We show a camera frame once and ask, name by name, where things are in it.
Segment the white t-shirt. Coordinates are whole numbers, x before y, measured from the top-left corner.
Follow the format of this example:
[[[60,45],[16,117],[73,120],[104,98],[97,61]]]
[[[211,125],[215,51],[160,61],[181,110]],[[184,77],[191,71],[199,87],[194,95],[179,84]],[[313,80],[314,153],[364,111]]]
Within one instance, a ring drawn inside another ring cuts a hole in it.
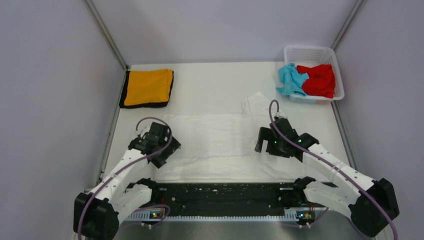
[[[261,127],[269,125],[270,100],[257,92],[241,113],[165,115],[181,143],[154,178],[173,183],[291,182],[309,171],[297,159],[256,152]]]

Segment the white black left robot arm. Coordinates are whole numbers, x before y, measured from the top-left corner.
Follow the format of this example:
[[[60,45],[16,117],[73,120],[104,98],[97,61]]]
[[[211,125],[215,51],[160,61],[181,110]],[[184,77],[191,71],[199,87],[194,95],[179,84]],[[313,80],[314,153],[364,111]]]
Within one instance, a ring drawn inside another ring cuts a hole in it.
[[[160,202],[159,191],[149,179],[137,179],[146,167],[161,168],[181,147],[171,127],[157,117],[150,117],[149,127],[133,139],[116,166],[89,192],[81,192],[74,200],[73,231],[79,240],[112,240],[123,221],[146,204]]]

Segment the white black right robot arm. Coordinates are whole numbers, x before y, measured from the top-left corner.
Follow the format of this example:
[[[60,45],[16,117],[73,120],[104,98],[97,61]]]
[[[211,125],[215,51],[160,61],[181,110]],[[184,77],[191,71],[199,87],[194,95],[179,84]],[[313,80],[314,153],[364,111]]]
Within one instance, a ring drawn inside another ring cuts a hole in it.
[[[329,153],[308,133],[298,134],[287,118],[275,117],[269,127],[260,127],[255,151],[283,158],[296,158],[326,177],[330,185],[305,176],[294,181],[293,200],[299,206],[310,202],[347,217],[368,237],[376,236],[400,214],[394,186],[385,178],[375,180]]]

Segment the teal t-shirt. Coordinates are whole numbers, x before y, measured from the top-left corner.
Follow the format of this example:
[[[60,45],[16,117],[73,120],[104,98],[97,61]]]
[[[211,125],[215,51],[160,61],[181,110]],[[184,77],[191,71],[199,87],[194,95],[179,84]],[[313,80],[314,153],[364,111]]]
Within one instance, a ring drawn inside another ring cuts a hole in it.
[[[299,73],[294,63],[284,65],[278,70],[278,80],[282,84],[276,90],[282,96],[297,95],[305,97],[303,84],[310,78],[307,73]]]

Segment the red t-shirt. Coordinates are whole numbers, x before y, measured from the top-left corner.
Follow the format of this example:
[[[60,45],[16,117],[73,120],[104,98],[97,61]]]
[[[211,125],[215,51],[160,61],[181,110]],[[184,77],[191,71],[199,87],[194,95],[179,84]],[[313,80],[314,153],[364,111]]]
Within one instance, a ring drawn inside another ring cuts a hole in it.
[[[336,77],[331,64],[320,64],[314,67],[298,65],[299,73],[308,74],[309,79],[302,89],[307,95],[332,99],[336,87]]]

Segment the white plastic laundry basket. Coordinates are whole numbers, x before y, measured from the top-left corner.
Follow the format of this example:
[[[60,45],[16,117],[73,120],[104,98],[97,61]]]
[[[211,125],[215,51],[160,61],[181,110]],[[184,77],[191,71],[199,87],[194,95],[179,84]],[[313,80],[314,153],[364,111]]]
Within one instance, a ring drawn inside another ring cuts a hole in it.
[[[323,46],[288,45],[284,48],[284,60],[293,64],[300,74],[309,79],[300,87],[306,95],[291,94],[294,103],[329,104],[345,97],[343,81],[335,51]]]

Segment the aluminium frame rail left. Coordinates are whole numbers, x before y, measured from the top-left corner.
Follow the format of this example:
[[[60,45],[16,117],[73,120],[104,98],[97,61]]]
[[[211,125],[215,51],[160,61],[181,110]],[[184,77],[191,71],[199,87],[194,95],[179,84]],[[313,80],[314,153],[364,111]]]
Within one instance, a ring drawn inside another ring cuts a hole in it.
[[[119,97],[122,93],[125,70],[127,70],[128,65],[124,60],[123,55],[121,54],[111,32],[109,31],[101,12],[99,11],[98,4],[94,0],[84,0],[83,3],[86,6],[98,32],[101,35],[102,42],[107,46],[107,49],[112,56],[113,62],[117,64],[117,67],[112,68],[109,71],[103,71],[105,76],[108,78],[108,91],[105,94],[105,99],[109,101],[109,103],[106,105],[107,110],[109,111],[109,115],[105,120],[105,134],[101,142],[98,165],[96,166],[95,178],[93,180],[94,183],[99,183],[106,170],[113,133],[118,119]]]

